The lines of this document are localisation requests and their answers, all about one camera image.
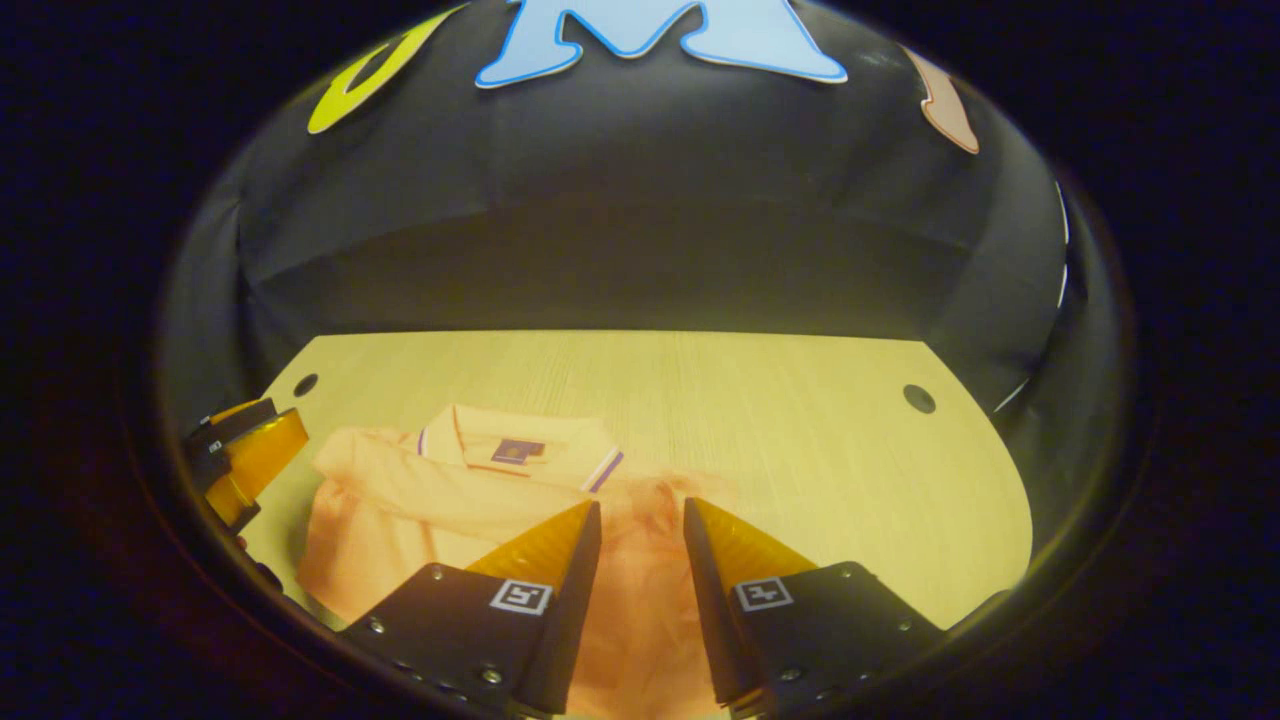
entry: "black fabric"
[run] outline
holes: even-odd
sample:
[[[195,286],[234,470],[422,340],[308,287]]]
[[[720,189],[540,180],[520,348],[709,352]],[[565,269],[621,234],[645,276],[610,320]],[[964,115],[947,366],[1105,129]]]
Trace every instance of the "black fabric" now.
[[[488,0],[319,136],[306,131],[326,87],[315,83],[224,181],[234,214],[188,238],[238,238],[234,260],[188,250],[179,273],[209,272],[223,290],[236,263],[239,336],[210,302],[198,310],[218,322],[170,315],[169,345],[219,346],[187,350],[205,365],[195,377],[237,354],[244,370],[201,397],[183,391],[179,415],[207,414],[214,387],[261,391],[319,334],[444,328],[925,340],[993,410],[1056,315],[1052,174],[964,83],[982,150],[952,145],[923,117],[924,83],[897,45],[796,10],[847,83],[696,60],[678,46],[701,24],[695,10],[636,60],[570,20],[577,65],[483,91],[475,74],[515,18]]]
[[[186,437],[202,418],[260,392],[251,382],[238,310],[243,288],[237,233],[246,161],[239,156],[210,190],[166,279],[156,352],[166,429],[174,437]]]
[[[1027,488],[1033,556],[1094,500],[1088,482],[1106,477],[1098,468],[1125,438],[1133,405],[1133,328],[1110,277],[1120,269],[1107,266],[1096,220],[1071,200],[1068,208],[1062,313],[1027,387],[992,418]]]

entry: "black backdrop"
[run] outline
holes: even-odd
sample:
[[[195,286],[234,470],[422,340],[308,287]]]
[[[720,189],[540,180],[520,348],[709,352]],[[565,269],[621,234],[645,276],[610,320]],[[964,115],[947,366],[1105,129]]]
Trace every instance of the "black backdrop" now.
[[[1153,350],[1156,482],[1133,506],[1124,561],[1111,566],[1153,585],[1088,659],[1007,714],[1261,714],[1262,682],[1276,673],[1263,624],[1272,573],[1258,560],[1276,541],[1263,521],[1274,492],[1258,433],[1272,400],[1261,380],[1275,252],[1251,227],[1261,208],[1251,193],[1267,187],[1262,168],[1276,150],[1262,106],[1274,10],[1056,1],[858,10],[972,78],[1075,170],[1112,223]],[[422,14],[378,1],[346,10],[19,3],[6,306],[17,320],[10,355],[35,379],[18,395],[32,404],[14,406],[42,471],[10,475],[19,491],[37,491],[17,506],[17,534],[36,542],[14,550],[23,574],[13,605],[24,611],[10,628],[22,685],[42,706],[35,715],[252,714],[239,691],[95,577],[102,548],[50,510],[74,505],[77,474],[106,462],[99,452],[123,452],[92,443],[115,421],[106,360],[145,352],[143,309],[166,243],[205,183],[319,70]],[[97,520],[99,544],[128,532]]]
[[[920,117],[924,82],[891,38],[797,12],[847,86],[690,58],[677,41],[699,10],[643,60],[591,51],[486,92],[474,72],[516,13],[500,1],[452,15],[319,136],[312,82],[184,238],[161,328],[179,428],[261,395],[317,334],[424,329],[924,340],[997,407],[1061,315],[1052,169],[964,83],[982,151],[960,151]]]

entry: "wood grain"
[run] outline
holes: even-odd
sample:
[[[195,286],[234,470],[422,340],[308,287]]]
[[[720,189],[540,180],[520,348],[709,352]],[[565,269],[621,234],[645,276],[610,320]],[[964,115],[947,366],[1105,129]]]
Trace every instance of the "wood grain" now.
[[[319,383],[293,388],[310,373]],[[925,388],[932,414],[902,388]],[[264,397],[311,442],[259,497],[243,536],[285,592],[320,475],[344,425],[425,425],[445,404],[603,418],[631,459],[718,474],[737,511],[819,565],[854,560],[940,628],[1021,578],[1030,514],[983,411],[920,342],[685,332],[518,331],[329,336]]]

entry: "shirt label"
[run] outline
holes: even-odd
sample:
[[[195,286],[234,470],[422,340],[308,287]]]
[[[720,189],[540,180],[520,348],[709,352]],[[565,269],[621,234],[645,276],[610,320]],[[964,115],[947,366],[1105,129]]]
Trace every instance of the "shirt label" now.
[[[493,451],[493,462],[506,462],[507,465],[524,465],[530,455],[538,456],[547,447],[540,442],[503,438],[498,443],[498,450]]]

